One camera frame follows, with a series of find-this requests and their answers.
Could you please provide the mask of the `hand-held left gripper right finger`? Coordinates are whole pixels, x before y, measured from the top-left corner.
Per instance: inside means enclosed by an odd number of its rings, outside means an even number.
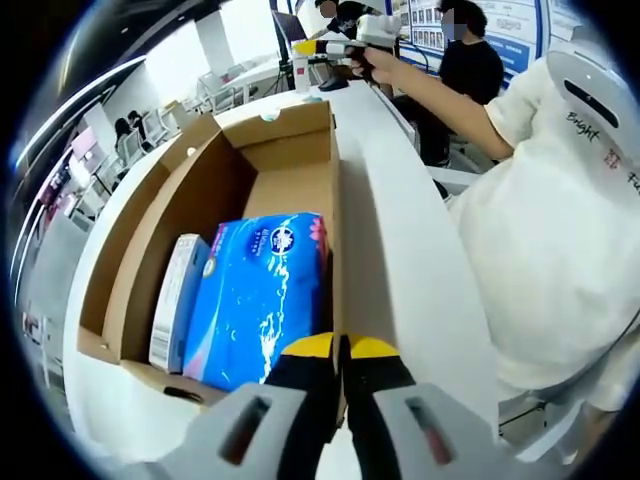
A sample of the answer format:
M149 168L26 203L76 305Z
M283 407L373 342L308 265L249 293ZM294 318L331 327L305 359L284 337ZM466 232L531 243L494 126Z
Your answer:
M344 338L348 426L365 479L542 479L494 438L474 412L418 383L382 340Z

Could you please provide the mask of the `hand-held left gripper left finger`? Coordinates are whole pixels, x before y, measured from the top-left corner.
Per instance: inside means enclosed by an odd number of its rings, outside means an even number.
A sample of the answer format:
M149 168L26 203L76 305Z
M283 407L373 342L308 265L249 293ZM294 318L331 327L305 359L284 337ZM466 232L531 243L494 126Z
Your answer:
M246 383L218 401L174 450L125 466L125 478L314 478L338 413L333 344L330 332L294 341L263 383Z

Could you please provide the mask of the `person's right hand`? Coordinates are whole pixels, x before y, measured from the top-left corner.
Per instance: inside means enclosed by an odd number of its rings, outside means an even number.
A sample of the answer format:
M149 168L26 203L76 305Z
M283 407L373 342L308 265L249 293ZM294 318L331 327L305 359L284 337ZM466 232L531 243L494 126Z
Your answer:
M391 84L402 66L391 53L373 47L351 47L349 58L356 76L371 78L380 84Z

